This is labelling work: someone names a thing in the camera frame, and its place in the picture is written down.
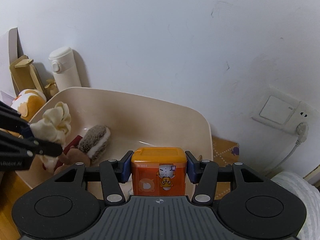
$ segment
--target white cable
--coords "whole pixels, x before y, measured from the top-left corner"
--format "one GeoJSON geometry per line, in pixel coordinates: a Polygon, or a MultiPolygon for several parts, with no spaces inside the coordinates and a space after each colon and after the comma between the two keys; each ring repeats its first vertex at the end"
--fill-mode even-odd
{"type": "Polygon", "coordinates": [[[307,139],[308,131],[309,131],[309,126],[308,123],[302,122],[297,126],[297,134],[299,135],[298,140],[296,141],[295,146],[289,152],[289,154],[281,161],[279,162],[274,168],[272,168],[265,176],[268,176],[273,170],[278,168],[281,164],[283,164],[287,159],[290,158],[290,156],[294,153],[294,151],[300,146],[301,143],[305,142],[307,139]]]}

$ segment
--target wall socket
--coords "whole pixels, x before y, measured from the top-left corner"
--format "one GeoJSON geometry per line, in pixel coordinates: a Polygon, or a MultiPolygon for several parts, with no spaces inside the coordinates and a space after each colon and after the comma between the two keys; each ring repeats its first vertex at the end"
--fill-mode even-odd
{"type": "Polygon", "coordinates": [[[300,123],[310,125],[318,117],[318,111],[274,87],[265,92],[252,115],[256,121],[290,134],[297,134],[300,123]]]}

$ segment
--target orange box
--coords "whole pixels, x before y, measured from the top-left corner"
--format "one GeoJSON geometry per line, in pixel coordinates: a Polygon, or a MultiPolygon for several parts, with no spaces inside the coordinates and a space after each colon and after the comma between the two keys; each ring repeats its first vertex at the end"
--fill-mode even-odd
{"type": "Polygon", "coordinates": [[[181,148],[143,147],[131,157],[133,194],[182,196],[186,190],[187,157],[181,148]]]}

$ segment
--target white fabric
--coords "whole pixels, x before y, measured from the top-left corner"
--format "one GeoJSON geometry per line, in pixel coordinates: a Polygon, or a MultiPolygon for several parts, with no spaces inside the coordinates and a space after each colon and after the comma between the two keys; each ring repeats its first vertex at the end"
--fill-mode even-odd
{"type": "Polygon", "coordinates": [[[307,218],[301,228],[300,240],[320,240],[320,192],[295,173],[283,171],[272,181],[287,189],[302,200],[307,209],[307,218]]]}
{"type": "Polygon", "coordinates": [[[58,162],[58,157],[50,157],[47,155],[39,155],[40,160],[45,166],[45,170],[51,174],[54,174],[55,167],[58,162]]]}
{"type": "Polygon", "coordinates": [[[54,108],[46,110],[42,119],[30,125],[35,138],[64,145],[71,132],[71,115],[68,105],[58,102],[54,108]]]}

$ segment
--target white wall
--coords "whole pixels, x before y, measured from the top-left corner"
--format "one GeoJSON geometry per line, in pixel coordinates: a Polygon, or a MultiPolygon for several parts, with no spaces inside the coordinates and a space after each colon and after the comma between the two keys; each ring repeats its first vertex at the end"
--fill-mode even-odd
{"type": "MultiPolygon", "coordinates": [[[[71,46],[84,85],[192,107],[258,170],[296,140],[250,118],[269,84],[320,110],[319,22],[320,0],[0,0],[0,33],[18,27],[43,80],[71,46]]],[[[319,124],[284,168],[320,164],[319,124]]]]}

